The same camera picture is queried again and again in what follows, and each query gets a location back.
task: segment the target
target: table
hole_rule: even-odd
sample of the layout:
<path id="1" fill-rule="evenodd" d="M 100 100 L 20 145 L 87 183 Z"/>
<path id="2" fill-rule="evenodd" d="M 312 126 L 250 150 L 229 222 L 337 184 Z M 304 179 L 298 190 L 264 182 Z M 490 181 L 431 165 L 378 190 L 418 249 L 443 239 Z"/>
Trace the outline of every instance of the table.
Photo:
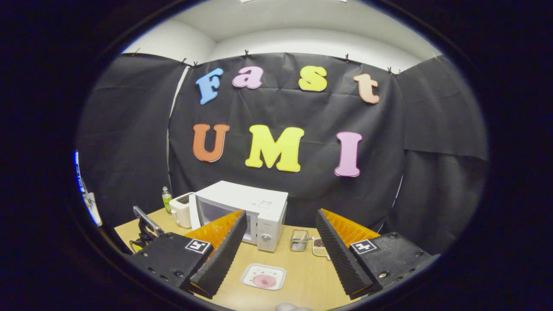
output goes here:
<path id="1" fill-rule="evenodd" d="M 165 209 L 148 216 L 165 232 L 185 235 L 192 231 L 178 226 Z M 242 242 L 225 280 L 213 299 L 196 296 L 237 311 L 272 311 L 276 305 L 283 302 L 321 311 L 359 300 L 360 298 L 350 300 L 344 293 L 332 262 L 326 257 L 315 256 L 311 249 L 312 242 L 308 243 L 303 252 L 290 251 L 293 229 L 306 229 L 310 236 L 319 237 L 315 228 L 284 225 L 274 253 L 260 251 L 256 245 Z M 128 241 L 138 238 L 138 219 L 116 227 L 115 231 L 128 246 Z M 285 269 L 286 279 L 283 287 L 277 291 L 269 291 L 243 284 L 240 278 L 251 263 Z"/>

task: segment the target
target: white microwave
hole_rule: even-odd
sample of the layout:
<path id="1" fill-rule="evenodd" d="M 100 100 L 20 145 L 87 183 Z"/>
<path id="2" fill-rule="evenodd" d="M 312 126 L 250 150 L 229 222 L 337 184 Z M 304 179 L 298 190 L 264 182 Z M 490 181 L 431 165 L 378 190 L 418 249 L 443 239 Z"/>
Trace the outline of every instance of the white microwave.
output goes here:
<path id="1" fill-rule="evenodd" d="M 192 229 L 237 210 L 246 212 L 248 228 L 243 242 L 274 252 L 286 217 L 287 192 L 220 181 L 190 195 Z"/>

